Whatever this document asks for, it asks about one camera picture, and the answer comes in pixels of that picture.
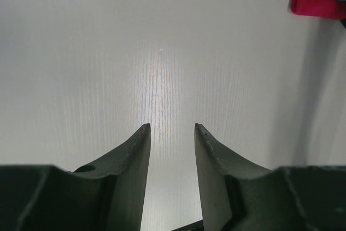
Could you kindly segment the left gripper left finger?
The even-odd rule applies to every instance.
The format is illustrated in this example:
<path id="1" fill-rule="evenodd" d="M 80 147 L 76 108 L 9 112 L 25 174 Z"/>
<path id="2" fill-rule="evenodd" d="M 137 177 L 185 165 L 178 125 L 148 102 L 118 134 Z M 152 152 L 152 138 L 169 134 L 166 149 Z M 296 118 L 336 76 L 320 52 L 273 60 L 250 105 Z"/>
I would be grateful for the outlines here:
<path id="1" fill-rule="evenodd" d="M 140 230 L 150 125 L 73 172 L 1 166 L 1 230 Z"/>

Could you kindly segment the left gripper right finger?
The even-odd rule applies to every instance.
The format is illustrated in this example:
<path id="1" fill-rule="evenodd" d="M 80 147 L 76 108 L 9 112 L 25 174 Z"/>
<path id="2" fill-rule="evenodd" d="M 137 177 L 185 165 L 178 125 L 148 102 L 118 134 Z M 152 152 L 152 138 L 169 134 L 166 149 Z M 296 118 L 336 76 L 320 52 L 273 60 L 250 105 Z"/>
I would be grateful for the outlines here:
<path id="1" fill-rule="evenodd" d="M 259 166 L 195 125 L 205 230 L 345 230 L 345 167 Z"/>

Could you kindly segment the red t shirt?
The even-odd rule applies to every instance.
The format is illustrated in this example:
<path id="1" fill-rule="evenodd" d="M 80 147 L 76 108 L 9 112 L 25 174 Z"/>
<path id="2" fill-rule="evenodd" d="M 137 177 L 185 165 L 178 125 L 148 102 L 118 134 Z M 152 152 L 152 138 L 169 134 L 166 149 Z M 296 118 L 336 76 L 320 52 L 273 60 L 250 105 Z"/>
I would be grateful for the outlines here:
<path id="1" fill-rule="evenodd" d="M 300 16 L 345 20 L 345 1 L 290 0 L 290 10 Z"/>

